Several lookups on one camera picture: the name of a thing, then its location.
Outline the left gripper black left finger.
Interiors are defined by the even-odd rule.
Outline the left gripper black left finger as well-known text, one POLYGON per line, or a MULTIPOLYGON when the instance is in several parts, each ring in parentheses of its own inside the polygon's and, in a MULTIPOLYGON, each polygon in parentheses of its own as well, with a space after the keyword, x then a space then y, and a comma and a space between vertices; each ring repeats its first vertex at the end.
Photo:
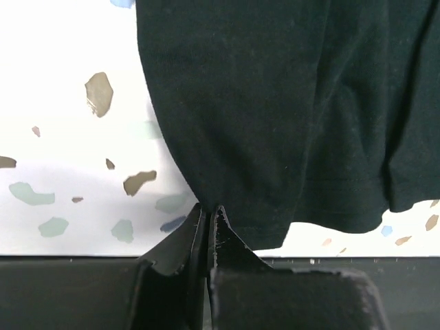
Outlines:
POLYGON ((4 256, 2 329, 201 329, 206 214, 136 258, 4 256))

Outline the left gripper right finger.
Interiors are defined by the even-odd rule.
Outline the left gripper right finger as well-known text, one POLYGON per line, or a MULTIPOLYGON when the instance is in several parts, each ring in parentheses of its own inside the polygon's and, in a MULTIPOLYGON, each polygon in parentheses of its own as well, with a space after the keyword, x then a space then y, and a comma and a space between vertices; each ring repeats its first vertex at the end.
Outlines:
POLYGON ((354 269, 275 269, 212 214, 208 292, 214 329, 389 329, 379 292, 354 269))

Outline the black t-shirt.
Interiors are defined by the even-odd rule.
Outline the black t-shirt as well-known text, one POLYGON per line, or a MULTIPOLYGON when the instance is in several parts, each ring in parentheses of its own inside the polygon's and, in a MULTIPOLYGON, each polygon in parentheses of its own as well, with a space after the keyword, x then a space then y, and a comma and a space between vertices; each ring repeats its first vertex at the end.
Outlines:
POLYGON ((166 145, 253 250, 439 198, 438 1, 138 1, 166 145))

